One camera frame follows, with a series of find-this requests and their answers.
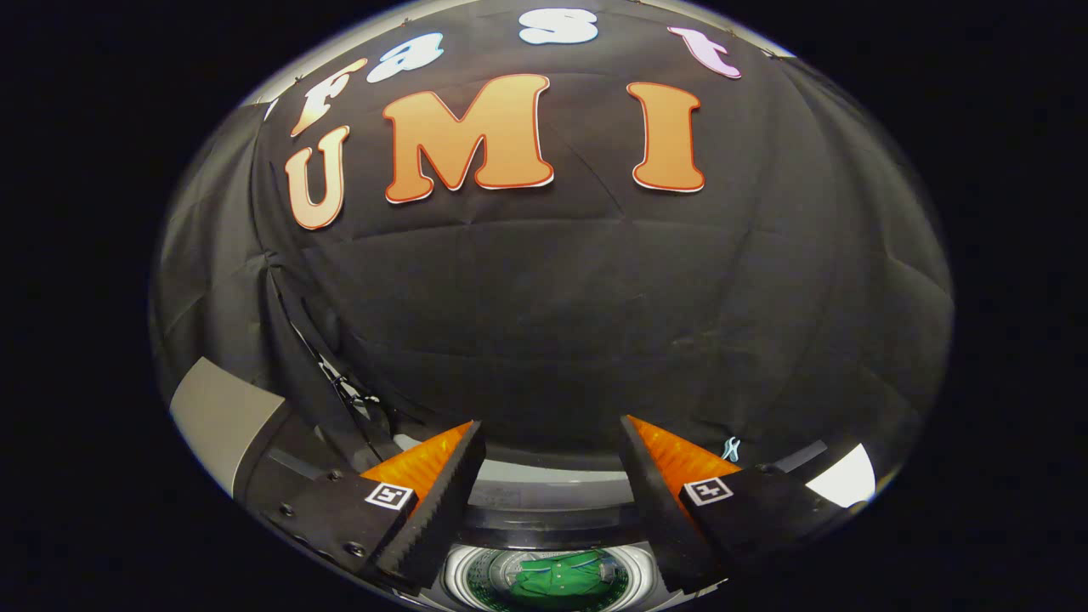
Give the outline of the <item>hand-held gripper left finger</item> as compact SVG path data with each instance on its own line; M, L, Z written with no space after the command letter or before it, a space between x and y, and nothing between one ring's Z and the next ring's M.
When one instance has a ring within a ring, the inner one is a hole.
M486 456L485 423L460 423L410 450L361 421L364 468L302 442L284 423L255 456L255 515L316 566L371 592L419 593L443 570Z

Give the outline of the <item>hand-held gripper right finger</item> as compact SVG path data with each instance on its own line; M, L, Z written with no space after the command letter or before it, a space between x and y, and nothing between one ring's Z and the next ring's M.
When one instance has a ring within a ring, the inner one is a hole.
M692 593L782 564L852 515L778 466L739 467L636 416L620 418L620 460L672 590Z

